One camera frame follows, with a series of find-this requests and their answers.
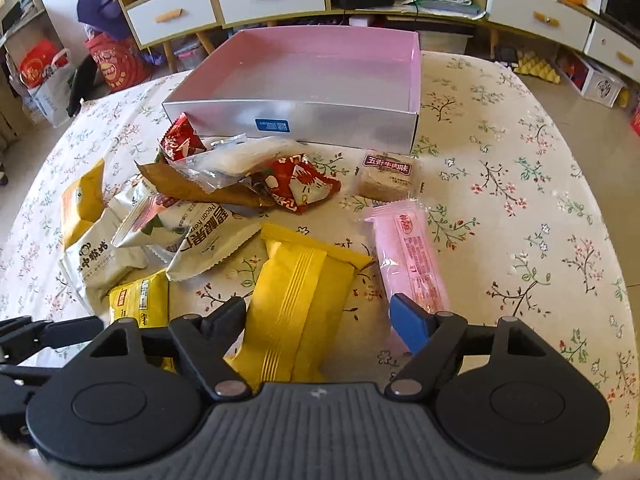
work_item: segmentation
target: purple hat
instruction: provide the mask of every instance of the purple hat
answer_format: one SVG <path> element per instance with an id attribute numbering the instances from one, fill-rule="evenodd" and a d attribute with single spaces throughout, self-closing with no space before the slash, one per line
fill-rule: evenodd
<path id="1" fill-rule="evenodd" d="M 131 36 L 118 0 L 78 0 L 77 12 L 79 22 L 106 32 L 116 41 Z"/>

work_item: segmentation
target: silver box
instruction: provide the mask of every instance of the silver box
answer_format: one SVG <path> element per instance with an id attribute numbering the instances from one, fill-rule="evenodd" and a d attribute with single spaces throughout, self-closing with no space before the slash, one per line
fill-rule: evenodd
<path id="1" fill-rule="evenodd" d="M 414 32 L 302 25 L 238 32 L 164 101 L 200 136 L 265 137 L 409 153 L 420 110 Z"/>

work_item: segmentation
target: table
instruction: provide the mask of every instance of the table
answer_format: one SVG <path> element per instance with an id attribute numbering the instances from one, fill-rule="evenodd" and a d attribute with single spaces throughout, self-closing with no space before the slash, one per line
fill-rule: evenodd
<path id="1" fill-rule="evenodd" d="M 429 207 L 452 308 L 474 324 L 518 316 L 606 397 L 609 433 L 601 468 L 631 460 L 636 438 L 638 362 L 625 283 L 598 205 L 551 118 L 511 72 L 489 62 L 422 54 L 422 106 L 413 155 L 418 197 Z M 57 267 L 60 193 L 103 156 L 104 198 L 154 158 L 169 126 L 161 102 L 185 73 L 83 105 L 28 193 L 0 258 L 0 316 L 54 320 L 85 316 Z M 372 201 L 353 196 L 362 151 L 312 145 L 308 154 L 342 181 L 339 195 L 301 216 L 268 213 L 319 240 L 375 254 L 359 219 Z M 171 285 L 171 316 L 206 314 L 231 294 L 250 299 L 264 244 L 255 237 L 220 266 Z M 161 268 L 151 260 L 145 270 Z M 358 275 L 337 344 L 323 365 L 329 381 L 385 384 L 405 358 L 386 346 L 388 320 L 377 266 Z M 50 351 L 61 365 L 77 348 Z"/>

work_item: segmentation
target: drawer handle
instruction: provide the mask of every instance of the drawer handle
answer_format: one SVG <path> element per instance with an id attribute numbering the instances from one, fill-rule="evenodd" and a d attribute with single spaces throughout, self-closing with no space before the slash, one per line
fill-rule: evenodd
<path id="1" fill-rule="evenodd" d="M 622 61 L 625 65 L 633 65 L 634 60 L 631 59 L 629 56 L 625 56 L 625 54 L 622 54 L 622 52 L 620 51 L 617 51 L 616 55 L 618 56 L 618 59 Z"/>
<path id="2" fill-rule="evenodd" d="M 542 12 L 533 12 L 533 17 L 536 18 L 540 23 L 544 23 L 549 27 L 560 27 L 560 22 L 555 18 L 550 18 L 542 14 Z"/>
<path id="3" fill-rule="evenodd" d="M 156 16 L 156 23 L 164 23 L 169 20 L 174 20 L 175 18 L 180 18 L 184 9 L 174 9 L 169 12 L 165 12 L 164 14 L 160 14 Z"/>

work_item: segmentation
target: yellow snack package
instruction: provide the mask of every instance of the yellow snack package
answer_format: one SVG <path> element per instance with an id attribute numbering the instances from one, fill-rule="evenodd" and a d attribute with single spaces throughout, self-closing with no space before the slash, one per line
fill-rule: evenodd
<path id="1" fill-rule="evenodd" d="M 133 317 L 140 328 L 160 328 L 169 323 L 169 281 L 166 269 L 109 291 L 109 322 Z"/>
<path id="2" fill-rule="evenodd" d="M 62 194 L 62 245 L 66 249 L 98 221 L 104 211 L 102 174 L 104 160 L 67 187 Z"/>
<path id="3" fill-rule="evenodd" d="M 321 382 L 355 275 L 370 256 L 330 246 L 275 224 L 262 239 L 262 266 L 247 312 L 242 346 L 227 362 L 252 389 L 267 381 Z"/>

